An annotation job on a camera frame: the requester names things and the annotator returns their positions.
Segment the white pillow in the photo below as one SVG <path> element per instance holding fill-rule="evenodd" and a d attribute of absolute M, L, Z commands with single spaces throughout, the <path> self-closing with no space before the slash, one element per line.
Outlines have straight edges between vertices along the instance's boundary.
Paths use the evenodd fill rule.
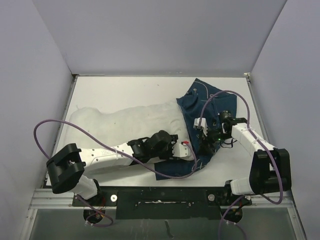
<path fill-rule="evenodd" d="M 126 108 L 114 113 L 103 113 L 97 108 L 84 107 L 76 110 L 70 116 L 69 122 L 79 126 L 109 147 L 151 137 L 161 130 L 170 135 L 178 135 L 178 142 L 190 140 L 182 109 L 175 99 L 162 104 Z M 75 143 L 78 148 L 101 147 L 78 129 L 66 124 L 64 127 L 67 128 L 63 146 Z M 168 176 L 187 175 L 195 164 L 192 156 L 187 157 L 186 160 L 164 160 L 154 157 L 147 163 L 154 164 L 157 172 Z"/>

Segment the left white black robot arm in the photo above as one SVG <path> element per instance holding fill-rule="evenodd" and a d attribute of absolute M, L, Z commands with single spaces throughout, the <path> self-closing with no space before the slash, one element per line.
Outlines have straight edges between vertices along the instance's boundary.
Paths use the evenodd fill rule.
<path fill-rule="evenodd" d="M 127 167 L 138 163 L 146 164 L 153 158 L 172 160 L 178 135 L 164 130 L 107 148 L 79 148 L 69 143 L 51 157 L 47 171 L 54 194 L 73 192 L 88 204 L 100 203 L 102 193 L 96 179 L 85 174 L 112 167 Z"/>

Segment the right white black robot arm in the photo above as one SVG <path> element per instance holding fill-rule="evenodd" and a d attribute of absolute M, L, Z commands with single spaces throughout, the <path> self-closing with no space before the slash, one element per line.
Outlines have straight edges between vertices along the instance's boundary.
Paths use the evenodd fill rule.
<path fill-rule="evenodd" d="M 264 195 L 286 192 L 292 187 L 290 154 L 282 148 L 276 148 L 264 140 L 248 126 L 245 118 L 233 117 L 230 111 L 218 114 L 219 127 L 210 129 L 204 117 L 194 120 L 193 127 L 201 131 L 199 152 L 212 154 L 215 147 L 225 140 L 236 140 L 252 157 L 248 177 L 234 179 L 230 187 L 222 192 L 223 200 L 235 204 L 241 195 Z"/>

